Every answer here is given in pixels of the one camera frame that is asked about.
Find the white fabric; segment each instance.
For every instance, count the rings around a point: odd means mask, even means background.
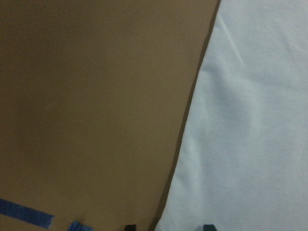
[[[222,0],[156,231],[308,230],[308,1]]]

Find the blue tape strip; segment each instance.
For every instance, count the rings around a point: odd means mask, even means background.
[[[94,229],[74,221],[67,231],[93,231]]]
[[[54,216],[0,199],[0,214],[48,229]]]

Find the brown surface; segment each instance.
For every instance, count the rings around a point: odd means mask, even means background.
[[[217,3],[1,1],[0,198],[153,230]]]

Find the cloth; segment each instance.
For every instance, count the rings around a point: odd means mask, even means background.
[[[308,1],[222,0],[155,231],[308,230]]]

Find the blue tape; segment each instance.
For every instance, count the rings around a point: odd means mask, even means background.
[[[94,229],[74,221],[67,231],[93,231]]]
[[[0,214],[48,229],[54,216],[0,199]]]

